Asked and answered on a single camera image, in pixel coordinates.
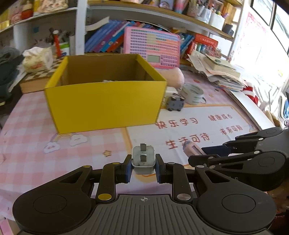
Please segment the pink learning tablet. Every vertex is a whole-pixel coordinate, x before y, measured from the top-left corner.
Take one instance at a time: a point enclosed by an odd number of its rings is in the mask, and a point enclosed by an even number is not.
[[[159,30],[126,27],[124,54],[139,54],[154,68],[179,67],[180,36]]]

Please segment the open box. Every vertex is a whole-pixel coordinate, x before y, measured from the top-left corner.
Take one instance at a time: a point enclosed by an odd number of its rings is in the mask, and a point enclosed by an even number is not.
[[[166,86],[137,54],[68,56],[45,95],[62,134],[155,123]]]

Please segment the white charger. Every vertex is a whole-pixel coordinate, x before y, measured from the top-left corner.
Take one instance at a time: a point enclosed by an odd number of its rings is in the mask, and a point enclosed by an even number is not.
[[[140,144],[132,149],[131,163],[137,175],[154,173],[155,151],[151,145]]]

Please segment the gray toy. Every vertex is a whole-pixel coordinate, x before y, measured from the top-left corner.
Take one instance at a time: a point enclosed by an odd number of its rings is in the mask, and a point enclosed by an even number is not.
[[[181,111],[185,103],[185,98],[179,94],[174,93],[170,96],[166,102],[166,109],[169,111],[177,110]]]

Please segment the gray ribbed plate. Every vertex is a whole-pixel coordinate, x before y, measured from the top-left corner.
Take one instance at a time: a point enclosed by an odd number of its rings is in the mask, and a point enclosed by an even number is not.
[[[190,205],[168,195],[120,195],[116,202],[98,205],[78,228],[63,235],[224,235],[206,225]],[[270,235],[268,231],[256,235]]]

